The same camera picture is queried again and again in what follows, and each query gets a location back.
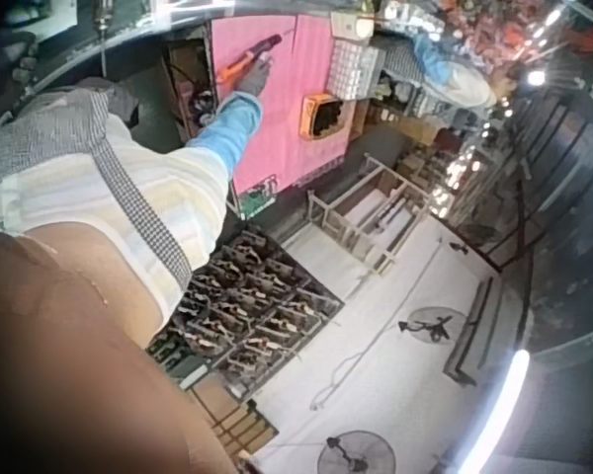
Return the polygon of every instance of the blue arm cover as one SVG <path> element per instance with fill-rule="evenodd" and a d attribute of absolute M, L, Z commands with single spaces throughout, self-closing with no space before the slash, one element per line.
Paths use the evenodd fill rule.
<path fill-rule="evenodd" d="M 215 152 L 226 165 L 228 175 L 232 176 L 248 140 L 261 124 L 262 114 L 262 105 L 256 97 L 233 92 L 217 109 L 214 122 L 186 146 Z"/>
<path fill-rule="evenodd" d="M 428 35 L 419 35 L 414 43 L 415 57 L 426 74 L 436 84 L 445 86 L 453 73 L 448 58 Z"/>

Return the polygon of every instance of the workbench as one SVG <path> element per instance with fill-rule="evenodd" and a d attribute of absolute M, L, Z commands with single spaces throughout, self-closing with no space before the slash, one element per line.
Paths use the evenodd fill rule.
<path fill-rule="evenodd" d="M 325 91 L 334 38 L 328 18 L 308 15 L 259 16 L 213 20 L 212 70 L 218 71 L 259 40 L 274 34 L 283 41 L 271 51 L 273 67 L 260 96 L 261 127 L 233 177 L 241 197 L 260 187 L 278 193 L 345 154 L 355 103 L 343 128 L 315 141 L 298 134 L 303 98 Z M 223 100 L 230 88 L 218 86 Z"/>

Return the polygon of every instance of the metal frame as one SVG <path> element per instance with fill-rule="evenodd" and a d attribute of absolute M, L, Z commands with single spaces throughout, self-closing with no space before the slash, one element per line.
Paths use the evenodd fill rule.
<path fill-rule="evenodd" d="M 358 183 L 354 184 L 349 190 L 347 190 L 341 196 L 337 197 L 332 202 L 327 203 L 319 197 L 315 196 L 312 191 L 308 192 L 307 218 L 310 222 L 319 226 L 325 233 L 332 237 L 336 241 L 336 243 L 338 243 L 342 248 L 347 250 L 363 265 L 366 265 L 369 270 L 375 272 L 378 275 L 383 275 L 383 273 L 388 269 L 389 265 L 395 263 L 395 254 L 399 252 L 401 247 L 406 242 L 406 239 L 408 238 L 410 233 L 417 226 L 417 224 L 428 214 L 431 196 L 411 181 L 402 177 L 395 171 L 391 170 L 390 168 L 382 164 L 380 161 L 373 158 L 368 153 L 365 154 L 365 159 L 367 166 L 375 166 L 375 168 L 372 171 L 370 171 L 365 177 L 363 177 Z M 376 178 L 382 173 L 390 174 L 396 180 L 398 180 L 400 184 L 390 193 L 390 195 L 382 204 L 380 204 L 376 209 L 370 211 L 370 213 L 367 216 L 365 216 L 359 224 L 354 224 L 353 222 L 350 222 L 340 212 L 337 211 L 338 206 L 341 205 L 347 198 L 351 197 L 354 193 L 356 193 L 358 190 L 364 187 L 373 178 Z M 407 192 L 409 189 L 412 189 L 415 193 L 421 196 L 420 200 L 413 199 L 411 201 L 413 206 L 419 207 L 419 211 L 412 217 L 410 224 L 407 225 L 401 231 L 401 233 L 397 234 L 393 238 L 392 242 L 394 242 L 394 244 L 392 244 L 392 247 L 389 246 L 388 248 L 385 248 L 373 240 L 371 230 L 368 229 L 368 226 L 370 226 L 370 224 L 373 225 L 375 219 L 378 218 L 378 216 L 388 206 L 392 204 L 395 205 L 397 199 L 403 198 L 404 192 Z M 315 205 L 323 209 L 323 216 L 322 220 L 320 221 L 320 224 L 318 224 L 317 222 L 317 217 L 314 216 Z M 340 225 L 340 227 L 336 227 L 335 225 L 330 223 L 330 217 L 333 217 L 333 219 Z M 355 244 L 352 245 L 350 243 L 350 241 L 353 240 L 353 237 L 365 239 L 368 242 L 371 250 L 378 250 L 379 256 L 377 257 L 375 264 L 370 265 L 367 263 L 367 256 L 370 254 L 371 250 L 363 257 L 359 257 L 354 253 Z"/>

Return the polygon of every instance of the hand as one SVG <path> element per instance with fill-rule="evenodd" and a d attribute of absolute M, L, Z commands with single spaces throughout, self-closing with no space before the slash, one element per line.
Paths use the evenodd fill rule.
<path fill-rule="evenodd" d="M 239 92 L 247 92 L 255 97 L 261 94 L 261 91 L 266 87 L 266 81 L 270 74 L 270 67 L 272 60 L 270 54 L 267 52 L 259 56 L 253 63 L 248 72 L 237 82 L 235 90 Z"/>

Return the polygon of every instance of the fan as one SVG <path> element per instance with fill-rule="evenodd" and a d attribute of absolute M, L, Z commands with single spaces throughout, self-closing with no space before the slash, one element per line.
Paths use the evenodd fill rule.
<path fill-rule="evenodd" d="M 318 474 L 395 474 L 395 454 L 381 436 L 348 432 L 327 439 L 318 456 Z"/>
<path fill-rule="evenodd" d="M 459 311 L 430 306 L 413 311 L 407 321 L 397 325 L 400 331 L 408 331 L 423 343 L 447 344 L 459 338 L 465 323 L 466 316 Z"/>

